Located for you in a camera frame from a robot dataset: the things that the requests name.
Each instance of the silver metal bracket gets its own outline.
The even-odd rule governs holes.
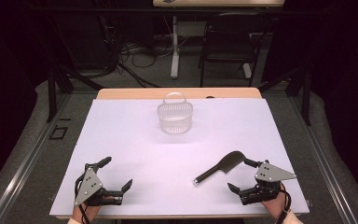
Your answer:
[[[285,171],[269,163],[262,163],[255,174],[255,179],[266,182],[275,182],[287,179],[295,179],[296,175]]]
[[[102,187],[103,183],[100,178],[95,174],[92,168],[88,168],[77,197],[75,198],[75,206],[81,205]]]

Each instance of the transparent basket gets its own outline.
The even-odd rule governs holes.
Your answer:
[[[159,125],[165,133],[187,132],[191,127],[192,116],[193,105],[181,92],[168,93],[162,105],[158,106]]]

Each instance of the white tabletop surface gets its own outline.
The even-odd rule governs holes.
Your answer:
[[[155,7],[281,7],[284,0],[153,0]]]
[[[111,156],[97,176],[116,190],[133,179],[121,206],[104,206],[99,217],[253,217],[267,212],[260,203],[243,206],[227,182],[252,188],[257,169],[239,164],[216,172],[199,185],[193,180],[231,151],[253,161],[269,160],[295,173],[264,99],[189,99],[192,128],[164,133],[158,124],[162,100],[94,100],[50,214],[72,214],[76,179],[86,163]],[[309,212],[296,179],[283,181],[295,213]]]

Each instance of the chair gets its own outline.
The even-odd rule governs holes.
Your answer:
[[[257,65],[261,43],[269,30],[269,18],[261,14],[243,14],[225,12],[213,16],[205,25],[204,40],[200,54],[200,86],[203,86],[205,62],[239,63],[240,69],[245,63],[252,63],[252,81]]]

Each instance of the black curtain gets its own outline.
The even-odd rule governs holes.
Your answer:
[[[47,79],[43,52],[14,1],[0,1],[0,171],[30,118]]]
[[[358,1],[286,0],[284,9],[324,10],[334,17],[279,20],[263,80],[311,58],[311,90],[324,99],[337,152],[358,182]]]

